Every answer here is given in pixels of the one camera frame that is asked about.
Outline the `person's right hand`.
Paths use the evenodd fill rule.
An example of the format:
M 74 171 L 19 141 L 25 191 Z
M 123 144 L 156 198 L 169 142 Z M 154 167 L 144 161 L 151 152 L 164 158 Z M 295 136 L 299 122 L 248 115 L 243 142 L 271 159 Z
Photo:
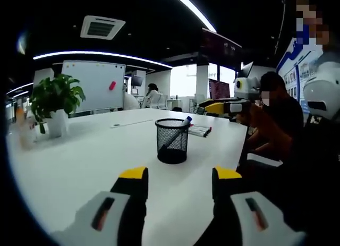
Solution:
M 236 120 L 239 123 L 253 128 L 262 127 L 268 118 L 269 116 L 262 108 L 255 104 L 251 104 L 245 112 L 236 115 Z

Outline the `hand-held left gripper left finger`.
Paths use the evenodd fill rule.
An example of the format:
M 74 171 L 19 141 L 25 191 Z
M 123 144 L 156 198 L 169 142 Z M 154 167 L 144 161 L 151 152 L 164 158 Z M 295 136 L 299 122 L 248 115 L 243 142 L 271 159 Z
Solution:
M 76 211 L 71 225 L 50 236 L 58 245 L 141 245 L 147 199 L 148 169 L 127 169 L 110 191 Z

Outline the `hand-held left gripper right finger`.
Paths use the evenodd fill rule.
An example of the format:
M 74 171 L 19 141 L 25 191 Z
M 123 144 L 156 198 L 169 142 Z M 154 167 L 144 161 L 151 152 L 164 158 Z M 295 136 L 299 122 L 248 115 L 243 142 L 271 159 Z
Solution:
M 232 169 L 212 169 L 213 218 L 196 245 L 305 245 L 283 212 Z

